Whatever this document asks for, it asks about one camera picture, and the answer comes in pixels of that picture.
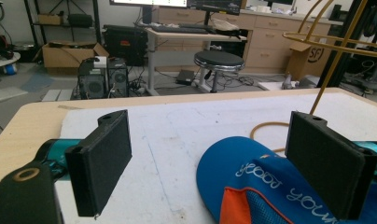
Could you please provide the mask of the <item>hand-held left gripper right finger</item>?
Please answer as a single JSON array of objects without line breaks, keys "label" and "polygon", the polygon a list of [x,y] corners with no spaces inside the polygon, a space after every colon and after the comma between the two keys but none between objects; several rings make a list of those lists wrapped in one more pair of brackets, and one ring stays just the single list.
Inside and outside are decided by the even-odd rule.
[{"label": "hand-held left gripper right finger", "polygon": [[293,111],[285,155],[337,219],[359,219],[377,174],[377,141],[351,141],[326,120]]}]

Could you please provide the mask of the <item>blue and orange cap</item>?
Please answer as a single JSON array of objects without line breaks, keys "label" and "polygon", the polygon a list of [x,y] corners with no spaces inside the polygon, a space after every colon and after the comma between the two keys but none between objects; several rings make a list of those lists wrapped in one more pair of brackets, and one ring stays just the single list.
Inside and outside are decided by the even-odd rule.
[{"label": "blue and orange cap", "polygon": [[196,182],[218,224],[377,224],[377,184],[359,219],[338,219],[288,159],[247,137],[211,145]]}]

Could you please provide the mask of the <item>white foam mat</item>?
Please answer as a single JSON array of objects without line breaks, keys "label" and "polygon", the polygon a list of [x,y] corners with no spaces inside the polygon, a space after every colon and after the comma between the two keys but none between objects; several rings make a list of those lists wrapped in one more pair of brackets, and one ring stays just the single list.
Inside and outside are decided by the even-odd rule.
[{"label": "white foam mat", "polygon": [[215,224],[196,187],[204,151],[230,136],[255,138],[270,149],[286,142],[293,111],[313,111],[351,140],[377,140],[377,104],[331,89],[262,91],[62,102],[62,138],[84,138],[97,119],[125,109],[133,157],[97,217],[79,217],[72,187],[57,185],[66,224]]}]

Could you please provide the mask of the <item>printed cardboard box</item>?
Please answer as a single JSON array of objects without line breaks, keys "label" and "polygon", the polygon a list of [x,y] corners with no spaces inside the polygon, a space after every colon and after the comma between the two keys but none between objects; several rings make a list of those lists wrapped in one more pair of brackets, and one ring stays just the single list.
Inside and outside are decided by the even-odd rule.
[{"label": "printed cardboard box", "polygon": [[291,56],[286,67],[286,74],[293,80],[301,80],[307,75],[320,77],[328,62],[330,49],[312,46],[301,42],[290,45]]}]

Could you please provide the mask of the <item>open cardboard box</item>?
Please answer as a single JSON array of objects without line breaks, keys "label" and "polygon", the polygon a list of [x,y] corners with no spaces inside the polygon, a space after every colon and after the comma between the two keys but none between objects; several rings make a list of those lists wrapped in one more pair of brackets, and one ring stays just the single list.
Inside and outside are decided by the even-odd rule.
[{"label": "open cardboard box", "polygon": [[50,41],[42,47],[44,66],[50,75],[76,76],[83,60],[94,56],[108,57],[107,50],[97,42]]}]

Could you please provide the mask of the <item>gold metal hat rack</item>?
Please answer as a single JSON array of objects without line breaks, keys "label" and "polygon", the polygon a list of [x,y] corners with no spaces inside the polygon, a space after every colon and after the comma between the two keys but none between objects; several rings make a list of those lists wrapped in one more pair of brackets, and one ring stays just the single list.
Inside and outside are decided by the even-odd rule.
[{"label": "gold metal hat rack", "polygon": [[[338,36],[333,35],[323,35],[316,31],[317,25],[321,20],[324,12],[329,8],[334,0],[317,0],[316,3],[311,7],[305,17],[302,19],[300,27],[296,31],[286,31],[283,33],[283,37],[292,41],[301,42],[304,44],[318,46],[321,48],[326,48],[330,50],[345,51],[349,54],[362,54],[366,56],[377,57],[377,52],[370,52],[365,50],[353,48],[347,48],[346,43],[350,43],[351,39],[342,39]],[[365,42],[354,40],[355,44],[363,44]],[[368,47],[377,47],[377,44],[366,44]],[[314,103],[311,106],[309,112],[310,115],[315,115],[315,111],[319,104],[322,103],[322,98],[326,93],[328,87],[318,88],[318,94],[314,99]]]}]

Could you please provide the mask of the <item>round white table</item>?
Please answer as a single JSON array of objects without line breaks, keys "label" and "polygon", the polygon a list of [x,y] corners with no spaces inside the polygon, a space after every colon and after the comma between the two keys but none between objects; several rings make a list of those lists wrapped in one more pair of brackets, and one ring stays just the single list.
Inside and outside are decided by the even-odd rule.
[{"label": "round white table", "polygon": [[7,65],[14,65],[19,59],[21,55],[18,52],[14,52],[11,59],[6,59],[0,56],[0,67],[6,67]]}]

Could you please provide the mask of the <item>black bag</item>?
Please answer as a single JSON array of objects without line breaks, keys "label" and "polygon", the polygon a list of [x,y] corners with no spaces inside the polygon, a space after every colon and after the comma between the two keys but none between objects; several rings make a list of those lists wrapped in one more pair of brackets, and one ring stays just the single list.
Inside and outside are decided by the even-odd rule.
[{"label": "black bag", "polygon": [[72,27],[88,28],[92,27],[92,17],[87,14],[70,14],[68,22]]}]

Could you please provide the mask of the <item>small cardboard box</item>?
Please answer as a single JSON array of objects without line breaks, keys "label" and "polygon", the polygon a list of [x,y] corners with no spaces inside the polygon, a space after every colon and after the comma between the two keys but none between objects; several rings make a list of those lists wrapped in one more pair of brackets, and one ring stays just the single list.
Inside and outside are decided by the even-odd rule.
[{"label": "small cardboard box", "polygon": [[61,25],[63,18],[54,14],[38,14],[38,22],[46,25]]}]

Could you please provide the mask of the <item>white-legged wooden desk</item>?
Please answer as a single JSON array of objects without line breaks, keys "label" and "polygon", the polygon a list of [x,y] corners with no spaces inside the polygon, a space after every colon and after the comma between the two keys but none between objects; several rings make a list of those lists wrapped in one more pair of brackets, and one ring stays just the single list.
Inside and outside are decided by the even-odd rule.
[{"label": "white-legged wooden desk", "polygon": [[188,33],[160,33],[152,30],[151,28],[146,28],[148,42],[147,42],[147,85],[146,91],[153,96],[158,95],[154,89],[154,73],[155,68],[158,66],[192,66],[194,64],[194,54],[195,51],[157,51],[157,41],[160,40],[173,40],[173,41],[202,41],[203,47],[205,49],[210,49],[210,44],[212,41],[220,42],[242,42],[246,41],[244,36],[227,36],[227,35],[216,35],[216,34],[188,34]]}]

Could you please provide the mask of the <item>round black stool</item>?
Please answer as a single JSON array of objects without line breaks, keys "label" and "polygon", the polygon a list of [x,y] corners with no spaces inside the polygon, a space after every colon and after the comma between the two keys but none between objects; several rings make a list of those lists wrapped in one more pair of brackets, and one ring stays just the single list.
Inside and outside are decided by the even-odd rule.
[{"label": "round black stool", "polygon": [[[225,72],[235,73],[244,69],[243,58],[219,50],[203,50],[197,52],[194,55],[194,62],[201,68],[200,77],[195,80],[195,84],[199,88],[211,93],[217,92],[217,79],[221,74]],[[209,88],[206,86],[205,80],[211,75],[214,75],[213,85]]]}]

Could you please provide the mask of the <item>black keyboard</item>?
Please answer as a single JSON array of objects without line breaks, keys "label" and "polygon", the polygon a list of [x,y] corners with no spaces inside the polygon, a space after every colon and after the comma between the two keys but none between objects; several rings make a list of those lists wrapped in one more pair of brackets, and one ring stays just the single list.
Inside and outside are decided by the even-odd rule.
[{"label": "black keyboard", "polygon": [[150,28],[158,33],[175,33],[175,34],[211,34],[211,32],[205,30],[205,29],[199,29],[199,28],[188,28],[188,27],[173,27],[173,26],[156,26],[151,25]]}]

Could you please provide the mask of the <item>bright computer monitor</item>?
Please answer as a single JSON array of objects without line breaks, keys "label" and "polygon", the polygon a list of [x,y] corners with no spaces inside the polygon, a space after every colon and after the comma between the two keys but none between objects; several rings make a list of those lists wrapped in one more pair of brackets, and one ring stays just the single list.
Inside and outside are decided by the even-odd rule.
[{"label": "bright computer monitor", "polygon": [[140,7],[141,11],[136,22],[151,23],[154,7],[177,7],[186,8],[188,0],[109,0],[112,6]]}]

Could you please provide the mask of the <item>beige bag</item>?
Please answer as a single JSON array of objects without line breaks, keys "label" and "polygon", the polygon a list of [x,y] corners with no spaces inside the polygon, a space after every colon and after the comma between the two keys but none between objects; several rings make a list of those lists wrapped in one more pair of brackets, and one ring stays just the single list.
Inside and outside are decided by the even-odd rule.
[{"label": "beige bag", "polygon": [[219,31],[236,31],[239,29],[237,25],[219,19],[211,19],[211,23]]}]

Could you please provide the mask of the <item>black metal frame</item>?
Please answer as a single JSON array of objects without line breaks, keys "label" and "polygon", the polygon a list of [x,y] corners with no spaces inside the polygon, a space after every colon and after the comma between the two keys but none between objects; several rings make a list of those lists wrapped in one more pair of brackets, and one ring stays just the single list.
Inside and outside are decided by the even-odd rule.
[{"label": "black metal frame", "polygon": [[[351,39],[346,43],[347,48],[356,46],[354,40],[361,36],[370,37],[374,35],[373,43],[377,41],[377,0],[354,0],[342,25],[338,37]],[[324,71],[317,86],[338,87],[343,75],[351,64],[350,54],[345,51],[333,50],[328,59],[328,71]]]}]

